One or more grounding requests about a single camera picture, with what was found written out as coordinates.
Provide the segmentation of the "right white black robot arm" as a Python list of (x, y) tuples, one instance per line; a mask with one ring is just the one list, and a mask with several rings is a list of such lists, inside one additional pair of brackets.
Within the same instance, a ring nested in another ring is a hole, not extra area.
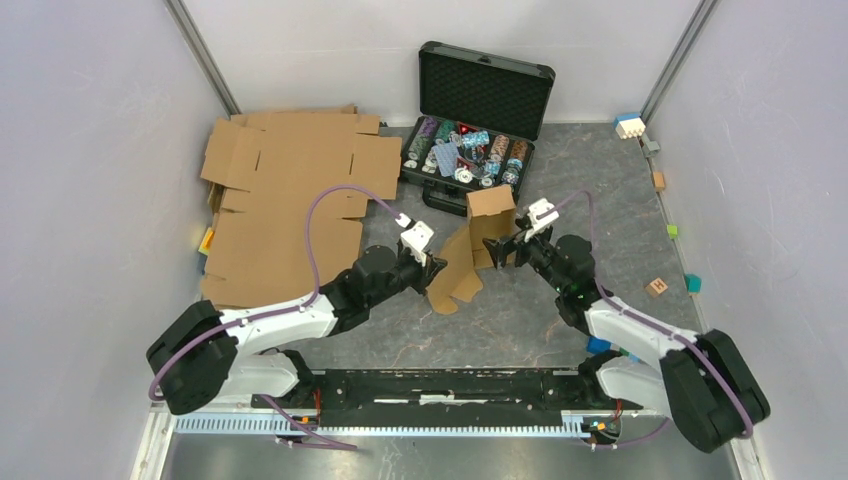
[(582, 365), (577, 392), (585, 405), (616, 399), (654, 410), (705, 453), (750, 437), (770, 417), (769, 400), (727, 333), (681, 329), (628, 306), (598, 282), (589, 240), (564, 235), (552, 243), (548, 231), (520, 232), (483, 245), (496, 267), (514, 259), (544, 279), (567, 325), (620, 347)]

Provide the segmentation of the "brown cardboard box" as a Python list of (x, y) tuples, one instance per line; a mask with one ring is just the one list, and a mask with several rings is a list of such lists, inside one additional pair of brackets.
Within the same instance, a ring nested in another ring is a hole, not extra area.
[(516, 204), (512, 188), (499, 185), (466, 196), (467, 222), (443, 244), (438, 257), (447, 266), (427, 288), (427, 299), (438, 314), (458, 310), (459, 301), (469, 303), (483, 288), (478, 272), (494, 262), (483, 241), (499, 240), (515, 232)]

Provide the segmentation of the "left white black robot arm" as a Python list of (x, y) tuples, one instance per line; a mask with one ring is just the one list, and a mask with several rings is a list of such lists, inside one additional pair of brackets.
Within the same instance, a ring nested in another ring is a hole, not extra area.
[(430, 253), (418, 259), (407, 247), (377, 245), (322, 285), (315, 298), (244, 310), (196, 301), (146, 352), (154, 373), (151, 397), (174, 415), (241, 395), (267, 394), (302, 407), (314, 394), (304, 361), (267, 350), (350, 331), (367, 321), (374, 307), (408, 288), (425, 294), (447, 264)]

